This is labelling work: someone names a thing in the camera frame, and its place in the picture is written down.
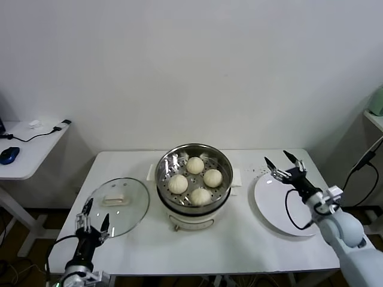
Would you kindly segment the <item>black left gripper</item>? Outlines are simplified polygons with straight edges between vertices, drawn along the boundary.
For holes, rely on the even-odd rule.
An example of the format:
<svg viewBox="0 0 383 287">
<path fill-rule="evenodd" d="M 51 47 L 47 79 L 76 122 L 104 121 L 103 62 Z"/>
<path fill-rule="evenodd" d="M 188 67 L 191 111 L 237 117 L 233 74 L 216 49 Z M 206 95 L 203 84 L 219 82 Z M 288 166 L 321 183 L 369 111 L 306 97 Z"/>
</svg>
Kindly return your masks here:
<svg viewBox="0 0 383 287">
<path fill-rule="evenodd" d="M 95 249 L 102 245 L 109 236 L 110 215 L 106 214 L 102 221 L 100 231 L 91 227 L 90 211 L 93 206 L 93 198 L 87 199 L 82 210 L 76 216 L 76 232 L 78 238 L 77 247 L 74 253 L 74 259 L 77 261 L 91 262 Z"/>
</svg>

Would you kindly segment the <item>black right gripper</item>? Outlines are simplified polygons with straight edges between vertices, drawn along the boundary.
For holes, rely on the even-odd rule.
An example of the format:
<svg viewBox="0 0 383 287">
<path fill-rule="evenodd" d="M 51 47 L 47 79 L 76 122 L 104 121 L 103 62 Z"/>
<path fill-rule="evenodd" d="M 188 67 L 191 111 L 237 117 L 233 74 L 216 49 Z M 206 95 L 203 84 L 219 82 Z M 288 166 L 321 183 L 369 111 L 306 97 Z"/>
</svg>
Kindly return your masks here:
<svg viewBox="0 0 383 287">
<path fill-rule="evenodd" d="M 310 198 L 318 192 L 318 188 L 315 187 L 307 178 L 307 169 L 302 160 L 299 160 L 292 153 L 283 150 L 285 156 L 296 166 L 287 170 L 290 176 L 287 178 L 287 174 L 279 170 L 267 157 L 264 157 L 266 165 L 270 170 L 270 174 L 278 181 L 292 185 L 299 193 L 301 198 Z"/>
</svg>

